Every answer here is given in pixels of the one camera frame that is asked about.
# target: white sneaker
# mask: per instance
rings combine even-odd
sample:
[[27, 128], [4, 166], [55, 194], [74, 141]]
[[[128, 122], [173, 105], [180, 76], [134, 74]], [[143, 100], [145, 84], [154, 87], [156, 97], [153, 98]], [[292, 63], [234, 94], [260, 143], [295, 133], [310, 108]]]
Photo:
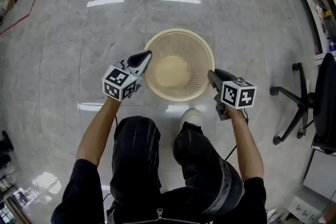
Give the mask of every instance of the white sneaker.
[[203, 127], [202, 114], [200, 113], [200, 111], [196, 109], [188, 109], [186, 112], [184, 112], [182, 116], [180, 130], [182, 129], [182, 126], [185, 122], [194, 124], [202, 128]]

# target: round basket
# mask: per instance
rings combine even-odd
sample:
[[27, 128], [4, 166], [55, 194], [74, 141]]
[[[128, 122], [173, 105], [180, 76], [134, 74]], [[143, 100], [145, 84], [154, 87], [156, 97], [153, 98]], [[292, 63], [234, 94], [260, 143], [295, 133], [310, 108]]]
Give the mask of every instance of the round basket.
[[214, 55], [203, 38], [185, 29], [156, 34], [145, 46], [152, 60], [144, 73], [149, 88], [170, 101], [188, 101], [209, 86], [207, 73], [215, 69]]

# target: chair wheel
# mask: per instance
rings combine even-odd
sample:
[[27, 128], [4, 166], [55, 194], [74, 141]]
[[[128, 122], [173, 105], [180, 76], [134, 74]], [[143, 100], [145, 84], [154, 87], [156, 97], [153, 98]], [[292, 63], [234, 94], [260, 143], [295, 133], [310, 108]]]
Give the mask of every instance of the chair wheel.
[[280, 143], [281, 143], [281, 137], [280, 136], [273, 137], [273, 144], [278, 145]]
[[276, 96], [276, 95], [278, 95], [278, 93], [279, 93], [279, 91], [277, 90], [276, 87], [271, 87], [271, 88], [269, 88], [269, 94], [270, 94], [271, 96]]
[[298, 64], [297, 64], [297, 63], [293, 63], [293, 64], [292, 64], [292, 69], [293, 69], [294, 71], [299, 71], [299, 66], [298, 66]]
[[301, 139], [302, 137], [303, 137], [303, 133], [298, 132], [298, 133], [296, 134], [296, 138], [297, 138], [297, 139]]

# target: person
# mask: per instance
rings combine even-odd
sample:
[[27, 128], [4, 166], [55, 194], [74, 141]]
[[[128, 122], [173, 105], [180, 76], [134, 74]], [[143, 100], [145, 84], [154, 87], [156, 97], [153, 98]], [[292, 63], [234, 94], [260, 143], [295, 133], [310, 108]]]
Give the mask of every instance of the person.
[[[52, 223], [104, 223], [97, 172], [120, 102], [110, 97], [86, 130], [62, 202]], [[202, 116], [185, 112], [173, 155], [186, 187], [160, 192], [160, 132], [142, 116], [123, 119], [115, 129], [108, 223], [266, 223], [264, 167], [241, 111], [228, 108], [240, 175], [223, 160], [202, 132]]]

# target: basket rim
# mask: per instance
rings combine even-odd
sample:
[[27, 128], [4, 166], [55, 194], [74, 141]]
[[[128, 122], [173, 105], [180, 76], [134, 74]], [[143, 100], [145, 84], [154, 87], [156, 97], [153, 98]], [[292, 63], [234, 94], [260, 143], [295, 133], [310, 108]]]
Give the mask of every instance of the basket rim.
[[[215, 58], [214, 58], [214, 54], [210, 48], [210, 46], [208, 45], [208, 43], [198, 34], [187, 30], [187, 29], [183, 29], [183, 28], [171, 28], [171, 29], [167, 29], [164, 31], [161, 31], [159, 33], [157, 33], [155, 36], [153, 36], [146, 44], [145, 46], [145, 50], [148, 50], [149, 47], [159, 38], [168, 35], [168, 34], [185, 34], [188, 36], [191, 36], [193, 38], [195, 38], [199, 43], [202, 44], [203, 48], [205, 49], [205, 51], [207, 52], [209, 59], [210, 59], [210, 65], [211, 68], [210, 70], [214, 71], [215, 70]], [[190, 101], [192, 99], [195, 99], [197, 97], [199, 97], [202, 93], [204, 93], [206, 91], [206, 89], [208, 88], [208, 86], [210, 85], [210, 82], [208, 81], [207, 83], [205, 83], [197, 92], [195, 92], [192, 95], [189, 95], [187, 97], [172, 97], [169, 95], [166, 95], [160, 91], [158, 91], [152, 83], [147, 82], [146, 76], [144, 76], [144, 81], [146, 82], [146, 84], [148, 85], [148, 87], [158, 96], [160, 96], [161, 98], [164, 98], [166, 100], [169, 101], [174, 101], [174, 102], [184, 102], [184, 101]]]

